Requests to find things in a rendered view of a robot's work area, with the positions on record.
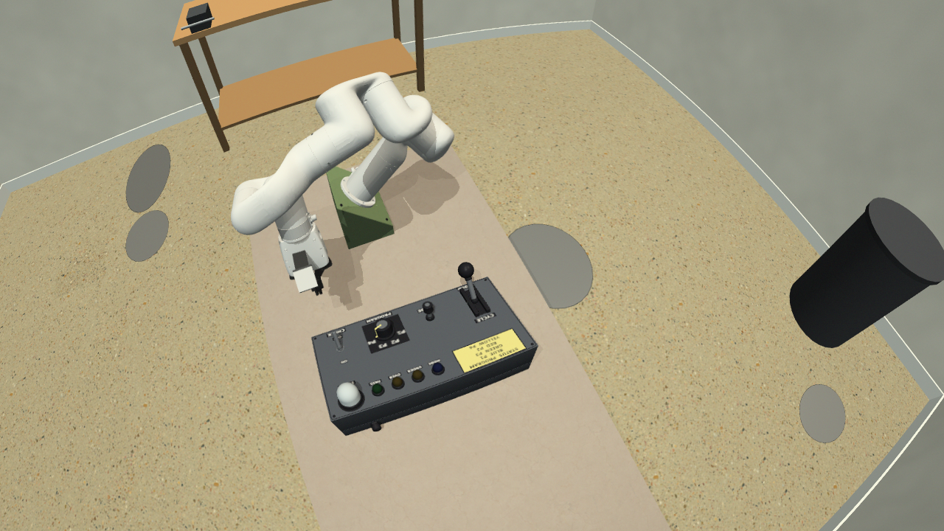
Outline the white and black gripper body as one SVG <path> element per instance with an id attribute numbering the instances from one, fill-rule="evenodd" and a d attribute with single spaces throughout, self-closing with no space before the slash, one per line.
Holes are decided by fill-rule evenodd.
<path id="1" fill-rule="evenodd" d="M 292 255 L 294 253 L 305 251 L 313 270 L 324 268 L 328 264 L 326 244 L 314 222 L 310 231 L 296 240 L 283 240 L 279 235 L 279 245 L 285 267 L 291 277 L 294 276 L 292 270 L 296 270 Z"/>

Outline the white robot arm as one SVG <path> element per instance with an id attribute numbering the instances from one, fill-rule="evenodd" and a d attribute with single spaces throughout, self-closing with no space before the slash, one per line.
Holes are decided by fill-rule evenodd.
<path id="1" fill-rule="evenodd" d="M 407 147 L 426 162 L 435 162 L 454 139 L 451 128 L 432 116 L 428 100 L 403 97 L 384 72 L 329 88 L 319 95 L 316 110 L 323 127 L 294 145 L 271 177 L 249 179 L 235 190 L 232 225 L 239 233 L 253 235 L 275 222 L 283 240 L 306 235 L 317 218 L 308 212 L 304 192 L 373 142 L 375 129 L 382 139 L 363 164 L 341 180 L 345 196 L 364 208 L 373 207 L 375 194 L 406 160 Z"/>

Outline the dark grey control console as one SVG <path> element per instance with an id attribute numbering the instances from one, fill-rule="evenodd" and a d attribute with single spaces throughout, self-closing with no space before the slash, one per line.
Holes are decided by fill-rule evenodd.
<path id="1" fill-rule="evenodd" d="M 532 365 L 538 344 L 491 280 L 472 282 L 468 262 L 458 273 L 467 285 L 311 337 L 328 416 L 344 436 Z"/>

